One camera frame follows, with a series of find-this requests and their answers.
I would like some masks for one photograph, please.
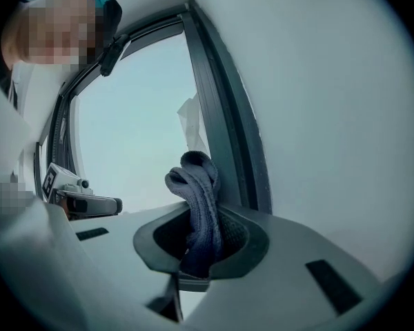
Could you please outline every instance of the gray cloth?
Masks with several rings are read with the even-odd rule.
[[[216,209],[218,169],[203,152],[189,151],[182,156],[181,167],[172,168],[166,175],[165,182],[190,207],[192,232],[187,236],[188,251],[181,261],[181,271],[205,279],[223,252]]]

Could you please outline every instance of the sky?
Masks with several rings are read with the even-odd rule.
[[[177,114],[196,94],[185,34],[147,46],[95,79],[79,97],[79,141],[95,195],[137,212],[182,201],[166,173],[188,148]]]

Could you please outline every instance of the window frame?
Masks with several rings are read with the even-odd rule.
[[[268,174],[253,111],[233,60],[224,53],[226,48],[219,34],[196,3],[191,0],[146,17],[119,31],[115,38],[122,34],[129,36],[130,45],[123,59],[183,31],[210,155],[221,177],[218,201],[271,214]],[[75,174],[83,174],[80,154],[71,142],[75,137],[71,134],[74,130],[71,117],[75,114],[70,107],[72,100],[99,75],[100,66],[94,63],[71,75],[62,85],[50,122],[47,166],[53,162]]]

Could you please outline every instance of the black slot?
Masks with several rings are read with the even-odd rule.
[[[338,314],[349,311],[362,301],[354,289],[325,260],[313,261],[305,266]]]
[[[78,240],[82,241],[86,239],[99,237],[100,235],[107,234],[107,233],[109,233],[109,231],[105,228],[95,228],[91,230],[85,230],[84,232],[78,232],[76,234],[77,234]]]

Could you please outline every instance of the person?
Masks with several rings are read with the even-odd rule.
[[[122,9],[116,0],[36,0],[20,3],[0,31],[0,88],[17,109],[12,70],[19,62],[94,62],[113,40]]]

